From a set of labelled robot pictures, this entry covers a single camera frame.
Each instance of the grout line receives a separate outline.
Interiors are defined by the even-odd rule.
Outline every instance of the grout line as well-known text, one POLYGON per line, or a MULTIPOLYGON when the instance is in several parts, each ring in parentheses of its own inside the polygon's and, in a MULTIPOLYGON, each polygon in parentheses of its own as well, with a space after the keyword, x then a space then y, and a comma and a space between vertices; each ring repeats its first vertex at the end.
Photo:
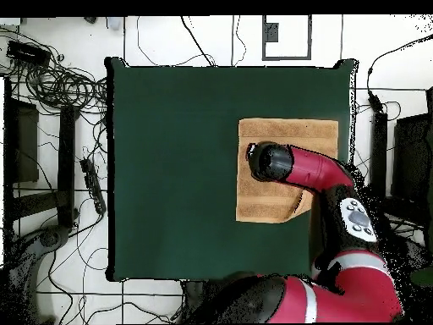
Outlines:
POLYGON ((340 37, 340 60, 343 60, 343 28, 344 28, 344 15, 342 14, 342 34, 340 37))
MULTIPOLYGON (((54 294, 61 294, 66 295, 64 292, 61 291, 43 291, 43 290, 37 290, 37 294, 47 294, 47 295, 54 295, 54 294)), ((156 294, 156 293, 93 293, 93 292, 86 292, 86 293, 80 293, 80 292, 68 292, 71 295, 100 295, 100 296, 166 296, 166 297, 178 297, 182 296, 181 294, 156 294)))
POLYGON ((125 302, 124 302, 124 285, 125 282, 122 282, 122 325, 124 324, 124 307, 125 307, 125 302))

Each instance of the floor tile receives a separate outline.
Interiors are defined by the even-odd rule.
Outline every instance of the floor tile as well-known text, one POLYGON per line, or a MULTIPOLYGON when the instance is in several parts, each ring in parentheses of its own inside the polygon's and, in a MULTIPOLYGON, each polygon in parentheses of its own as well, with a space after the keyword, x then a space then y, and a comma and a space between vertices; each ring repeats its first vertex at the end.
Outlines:
MULTIPOLYGON (((421 16, 344 15, 343 58, 359 60, 356 86, 367 86, 367 71, 378 56, 429 35, 429 23, 431 19, 421 16)), ((433 40, 430 40, 384 56, 375 63, 370 87, 432 87, 432 51, 433 40)))
POLYGON ((155 315, 165 316, 162 318, 164 321, 169 321, 169 319, 176 310, 180 307, 182 303, 181 297, 158 297, 158 296, 124 296, 124 302, 132 302, 136 304, 140 309, 149 311, 150 313, 145 313, 140 311, 132 305, 125 305, 123 309, 123 322, 125 324, 146 324, 150 323, 159 324, 162 323, 155 315))
MULTIPOLYGON (((80 311, 85 322, 88 322, 89 325, 117 325, 122 322, 120 308, 105 311, 121 305, 122 297, 120 295, 86 295, 85 302, 82 295, 72 295, 72 297, 73 305, 63 319, 62 325, 84 325, 83 319, 79 315, 80 311)), ((38 294, 37 301, 41 316, 55 316, 56 324, 59 324, 70 304, 70 298, 62 294, 38 294)))
MULTIPOLYGON (((81 200, 88 198, 82 194, 81 200)), ((92 200, 84 202, 80 211, 82 217, 79 220, 79 229, 92 225, 97 219, 92 200)), ((69 291, 97 292, 97 293, 121 293, 121 284, 108 282, 105 276, 107 267, 108 247, 107 218, 87 229, 77 236, 72 236, 68 243, 57 252, 57 258, 52 270, 52 279, 56 284, 61 284, 69 291)), ((52 290, 52 285, 47 278, 48 268, 53 260, 52 254, 47 255, 42 261, 38 273, 39 290, 52 290)))
POLYGON ((125 293, 181 295, 177 280, 130 279, 124 283, 125 293))

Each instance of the brown towel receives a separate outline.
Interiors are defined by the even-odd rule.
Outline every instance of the brown towel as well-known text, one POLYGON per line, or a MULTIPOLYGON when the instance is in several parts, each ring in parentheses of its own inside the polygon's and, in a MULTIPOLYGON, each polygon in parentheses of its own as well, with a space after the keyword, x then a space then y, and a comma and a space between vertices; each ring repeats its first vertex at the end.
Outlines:
POLYGON ((270 140, 337 158, 338 122, 323 119, 246 118, 239 121, 236 220, 283 223, 311 209, 313 195, 291 185, 251 177, 245 153, 249 143, 270 140))

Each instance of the white floor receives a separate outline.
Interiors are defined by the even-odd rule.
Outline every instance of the white floor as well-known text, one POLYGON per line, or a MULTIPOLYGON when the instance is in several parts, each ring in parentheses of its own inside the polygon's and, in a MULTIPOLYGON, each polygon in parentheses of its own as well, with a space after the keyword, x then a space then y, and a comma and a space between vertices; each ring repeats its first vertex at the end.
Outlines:
MULTIPOLYGON (((203 51, 212 55, 219 66, 229 66, 232 62, 232 22, 230 16, 184 17, 187 26, 193 31, 197 42, 203 51)), ((288 16, 272 16, 272 20, 290 26, 288 16)), ((177 64, 200 54, 179 17, 128 17, 120 30, 106 27, 105 18, 99 18, 94 25, 86 23, 83 18, 51 18, 27 19, 27 23, 19 27, 22 34, 30 36, 39 42, 55 47, 64 55, 63 66, 84 69, 93 74, 96 80, 106 76, 103 64, 107 56, 121 57, 129 65, 149 66, 157 64, 177 64)), ((379 55, 409 41, 427 36, 432 32, 433 20, 423 16, 404 15, 313 15, 312 56, 310 61, 261 61, 261 16, 234 16, 234 29, 238 29, 238 37, 234 36, 233 63, 238 66, 269 65, 269 66, 320 66, 332 67, 341 58, 359 60, 359 71, 356 79, 356 99, 358 104, 367 102, 366 78, 367 70, 372 61, 379 55)), ((0 63, 4 63, 6 41, 0 37, 0 63)), ((400 117, 425 113, 425 89, 433 86, 433 41, 427 41, 395 52, 380 59, 370 77, 370 87, 377 89, 380 99, 385 102, 399 102, 400 117)), ((203 57, 197 57, 186 65, 206 66, 203 57)), ((389 105, 390 118, 397 116, 398 107, 389 105)), ((370 155, 370 116, 366 110, 357 117, 356 148, 363 159, 370 155)), ((91 122, 99 118, 96 115, 86 116, 91 122)), ((393 146, 393 127, 396 121, 389 122, 388 148, 393 146)), ((58 120, 52 115, 41 115, 39 126, 39 143, 52 142, 58 147, 58 139, 50 135, 58 133, 58 120)), ((76 130, 76 155, 83 157, 86 147, 93 148, 92 127, 79 119, 76 130)), ((39 147, 38 161, 47 173, 54 187, 57 185, 57 153, 50 146, 39 147)), ((100 177, 107 174, 102 156, 96 157, 100 166, 100 177)), ((355 155, 355 163, 361 159, 355 155)), ((388 189, 392 177, 392 151, 388 152, 388 189)), ((79 164, 76 167, 75 188, 83 190, 76 192, 75 203, 79 205, 88 198, 79 164)), ((47 187, 43 177, 36 184, 26 184, 27 188, 41 190, 47 187)), ((107 181, 101 181, 101 187, 107 188, 107 181)), ((22 196, 34 193, 33 190, 20 190, 22 196)), ((40 213, 27 217, 15 224, 15 230, 22 234, 38 228, 43 221, 54 215, 55 211, 40 213)), ((81 209, 83 228, 95 222, 97 215, 92 201, 87 201, 81 209)), ((71 239, 58 251, 54 281, 69 292, 76 294, 74 304, 63 323, 71 321, 79 310, 79 300, 86 293, 85 318, 100 309, 110 309, 120 306, 122 302, 133 302, 138 307, 153 311, 160 315, 171 315, 181 303, 180 285, 175 281, 129 280, 124 284, 109 283, 103 270, 87 268, 79 257, 77 240, 81 242, 89 231, 71 239), (72 256, 59 266, 71 253, 72 256)), ((107 218, 99 223, 85 239, 80 251, 84 259, 89 259, 97 248, 107 247, 107 218)), ((47 256, 39 272, 39 281, 47 275, 52 263, 52 255, 47 256)), ((89 260, 95 268, 105 268, 107 265, 107 250, 99 250, 89 260)), ((38 301, 43 314, 54 314, 58 320, 69 306, 69 297, 55 289, 48 279, 38 287, 38 301)), ((151 320, 151 314, 145 314, 132 305, 126 305, 113 311, 95 314, 90 324, 145 323, 151 320)), ((81 324, 80 317, 71 323, 81 324)))

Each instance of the tangled cable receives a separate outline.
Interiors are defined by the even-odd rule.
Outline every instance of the tangled cable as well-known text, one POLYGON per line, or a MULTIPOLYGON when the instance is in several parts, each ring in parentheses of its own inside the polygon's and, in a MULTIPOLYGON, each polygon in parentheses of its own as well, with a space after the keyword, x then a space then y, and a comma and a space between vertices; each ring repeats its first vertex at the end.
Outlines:
MULTIPOLYGON (((13 93, 19 87, 21 79, 24 79, 31 96, 48 107, 60 109, 63 106, 72 105, 79 110, 105 107, 107 99, 106 78, 96 81, 91 73, 83 69, 65 68, 60 64, 59 59, 62 57, 54 47, 42 45, 24 34, 3 27, 0 27, 0 30, 23 36, 31 42, 20 42, 50 53, 48 67, 36 66, 18 60, 11 60, 9 67, 2 65, 2 68, 6 69, 9 75, 18 76, 13 93)), ((0 37, 17 41, 10 36, 0 37)))

